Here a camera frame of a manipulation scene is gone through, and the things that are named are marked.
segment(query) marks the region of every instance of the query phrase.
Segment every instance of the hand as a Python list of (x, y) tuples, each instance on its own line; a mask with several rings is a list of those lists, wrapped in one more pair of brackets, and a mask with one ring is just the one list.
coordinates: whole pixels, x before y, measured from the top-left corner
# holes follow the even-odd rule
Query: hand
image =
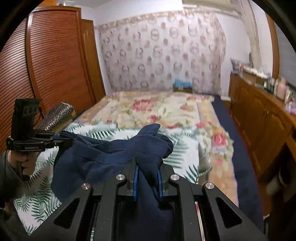
[(37, 152), (22, 153), (17, 151), (9, 151), (7, 161), (12, 168), (16, 168), (17, 161), (20, 161), (22, 163), (22, 167), (25, 167), (25, 169), (22, 171), (23, 175), (29, 176), (35, 171), (37, 156)]

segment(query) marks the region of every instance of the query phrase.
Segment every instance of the white wall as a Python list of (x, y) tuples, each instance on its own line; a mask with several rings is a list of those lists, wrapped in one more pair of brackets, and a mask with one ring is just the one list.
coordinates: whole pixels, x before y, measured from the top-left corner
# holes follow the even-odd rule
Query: white wall
[[(163, 12), (182, 10), (182, 0), (112, 0), (95, 9), (96, 24), (100, 25), (121, 18), (132, 17), (151, 12)], [(229, 15), (216, 14), (224, 30), (227, 47), (224, 62), (221, 68), (222, 94), (228, 93), (229, 76), (232, 71), (230, 58), (249, 62), (251, 51), (247, 29), (242, 20)], [(104, 64), (99, 33), (96, 31), (96, 44), (98, 49), (99, 62), (106, 93), (111, 93), (108, 82), (107, 71)]]
[(226, 36), (226, 54), (221, 66), (221, 94), (228, 96), (232, 71), (230, 58), (248, 63), (251, 45), (247, 28), (242, 20), (218, 13), (216, 16)]
[(81, 18), (87, 19), (87, 20), (93, 20), (94, 25), (96, 26), (96, 10), (91, 7), (85, 7), (81, 5), (75, 5), (74, 7), (79, 7), (81, 8)]
[(255, 16), (258, 37), (259, 37), (259, 48), (261, 55), (261, 68), (266, 73), (272, 74), (273, 66), (273, 55), (272, 55), (272, 42), (270, 36), (269, 25), (265, 12), (256, 3), (250, 1), (253, 13)]

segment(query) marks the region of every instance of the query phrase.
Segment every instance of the wooden wardrobe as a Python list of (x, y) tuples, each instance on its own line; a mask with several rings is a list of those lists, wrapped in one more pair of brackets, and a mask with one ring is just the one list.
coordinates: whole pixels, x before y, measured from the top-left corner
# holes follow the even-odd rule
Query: wooden wardrobe
[(81, 19), (80, 8), (37, 7), (0, 53), (0, 153), (16, 98), (42, 99), (44, 116), (59, 102), (80, 114), (104, 95), (93, 22)]

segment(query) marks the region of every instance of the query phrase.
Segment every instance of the person's arm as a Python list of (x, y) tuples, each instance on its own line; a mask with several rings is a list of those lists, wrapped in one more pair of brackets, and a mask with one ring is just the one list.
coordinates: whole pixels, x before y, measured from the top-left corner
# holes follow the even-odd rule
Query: person's arm
[(32, 175), (35, 170), (37, 156), (35, 152), (21, 154), (15, 151), (7, 151), (0, 157), (0, 199), (9, 201), (16, 194), (17, 187), (22, 183), (22, 176), (16, 173), (17, 161), (20, 161), (25, 169), (24, 175)]

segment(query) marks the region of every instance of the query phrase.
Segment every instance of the wooden door frame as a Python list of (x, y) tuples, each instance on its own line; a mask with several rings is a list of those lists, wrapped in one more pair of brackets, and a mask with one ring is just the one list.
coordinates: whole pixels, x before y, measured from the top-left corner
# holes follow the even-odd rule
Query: wooden door frame
[(267, 22), (269, 26), (269, 31), (270, 31), (270, 36), (271, 36), (271, 42), (272, 42), (272, 56), (273, 56), (273, 65), (272, 65), (272, 77), (274, 79), (277, 79), (279, 77), (279, 68), (280, 68), (280, 63), (279, 63), (279, 41), (277, 38), (277, 33), (276, 33), (276, 27), (274, 24), (274, 21), (272, 18), (267, 14)]

